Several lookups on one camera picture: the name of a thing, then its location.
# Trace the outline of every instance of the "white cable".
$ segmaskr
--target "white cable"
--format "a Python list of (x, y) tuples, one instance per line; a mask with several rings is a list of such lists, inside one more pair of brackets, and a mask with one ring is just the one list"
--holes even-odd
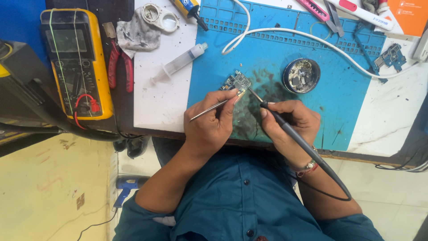
[[(414, 68), (419, 62), (415, 62), (412, 66), (410, 66), (409, 68), (402, 70), (401, 72), (397, 73), (397, 74), (393, 74), (393, 75), (374, 75), (372, 73), (370, 73), (369, 71), (365, 70), (364, 68), (362, 68), (357, 62), (355, 62), (355, 60), (353, 60), (351, 58), (351, 56), (349, 56), (347, 53), (345, 53), (344, 51), (342, 51), (341, 49), (339, 49), (338, 47), (332, 45), (331, 43), (320, 39), (318, 37), (315, 37), (313, 35), (310, 35), (308, 33), (304, 33), (304, 32), (300, 32), (294, 29), (289, 29), (289, 28), (281, 28), (281, 27), (266, 27), (266, 28), (259, 28), (259, 29), (254, 29), (254, 30), (250, 30), (248, 31), (249, 27), (250, 27), (250, 13), (248, 12), (248, 10), (244, 7), (244, 5), (242, 5), (242, 3), (240, 3), (238, 0), (233, 0), (234, 2), (236, 2), (239, 6), (241, 6), (241, 8), (245, 11), (245, 13), (247, 14), (247, 27), (245, 28), (244, 32), (239, 35), (238, 37), (234, 38), (232, 41), (230, 41), (230, 43), (228, 43), (226, 45), (226, 47), (224, 47), (224, 49), (221, 51), (222, 55), (226, 55), (228, 53), (230, 53), (234, 48), (236, 48), (236, 46), (242, 41), (242, 39), (244, 39), (244, 37), (247, 34), (251, 34), (251, 33), (255, 33), (255, 32), (264, 32), (264, 31), (283, 31), (283, 32), (290, 32), (290, 33), (296, 33), (302, 36), (306, 36), (309, 37), (311, 39), (315, 39), (329, 47), (331, 47), (332, 49), (338, 51), (339, 53), (341, 53), (343, 56), (345, 56), (347, 59), (349, 59), (349, 61), (351, 61), (351, 63), (353, 63), (358, 69), (360, 69), (363, 73), (365, 73), (368, 76), (374, 77), (374, 78), (393, 78), (399, 75), (404, 74), (405, 72), (411, 70), (412, 68)], [(236, 42), (229, 50), (226, 51), (226, 49), (232, 45), (234, 42)]]

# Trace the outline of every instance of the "pink utility knife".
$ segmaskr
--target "pink utility knife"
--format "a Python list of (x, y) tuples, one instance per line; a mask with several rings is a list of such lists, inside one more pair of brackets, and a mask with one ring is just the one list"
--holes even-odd
[(338, 30), (336, 25), (330, 20), (330, 15), (324, 11), (318, 4), (316, 4), (312, 0), (297, 0), (302, 6), (304, 6), (310, 13), (312, 13), (315, 17), (317, 17), (321, 22), (326, 23), (327, 26), (333, 31), (333, 33), (337, 33)]

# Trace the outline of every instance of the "yellow multimeter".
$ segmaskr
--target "yellow multimeter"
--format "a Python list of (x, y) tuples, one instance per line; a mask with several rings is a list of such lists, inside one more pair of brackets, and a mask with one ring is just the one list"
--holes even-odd
[[(113, 104), (96, 16), (84, 9), (52, 9), (43, 11), (40, 21), (64, 113), (74, 118), (76, 112), (78, 120), (111, 117)], [(99, 110), (91, 108), (91, 97)]]

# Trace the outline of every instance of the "circuit board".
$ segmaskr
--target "circuit board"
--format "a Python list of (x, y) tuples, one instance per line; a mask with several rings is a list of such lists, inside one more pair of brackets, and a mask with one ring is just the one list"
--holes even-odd
[(401, 46), (398, 43), (391, 45), (388, 50), (385, 51), (379, 58), (377, 58), (374, 63), (378, 66), (378, 68), (382, 67), (386, 64), (388, 67), (394, 66), (397, 72), (402, 71), (401, 66), (405, 64), (406, 57), (401, 53)]
[(251, 82), (240, 71), (236, 71), (235, 73), (236, 76), (229, 76), (220, 89), (233, 90), (237, 88), (239, 90), (239, 94), (242, 94), (248, 89), (248, 87), (250, 87)]

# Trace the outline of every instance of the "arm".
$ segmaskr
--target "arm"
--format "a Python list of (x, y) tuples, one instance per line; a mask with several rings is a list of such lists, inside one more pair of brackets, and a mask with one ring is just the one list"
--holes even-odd
[[(232, 115), (237, 89), (214, 91), (184, 113), (186, 141), (178, 153), (156, 172), (138, 191), (135, 202), (155, 213), (173, 212), (189, 179), (214, 155), (232, 133)], [(229, 99), (220, 109), (213, 110), (192, 123), (189, 120), (218, 102)]]
[[(307, 108), (301, 101), (289, 100), (269, 103), (269, 108), (279, 113), (291, 113), (294, 129), (312, 145), (320, 126), (320, 115)], [(276, 149), (287, 158), (292, 169), (306, 166), (311, 157), (290, 137), (275, 121), (273, 115), (261, 108), (263, 129), (270, 136)], [(305, 174), (302, 181), (337, 197), (346, 198), (340, 187), (320, 167)], [(303, 203), (316, 220), (337, 219), (353, 214), (361, 214), (361, 208), (355, 200), (339, 201), (319, 193), (299, 182)]]

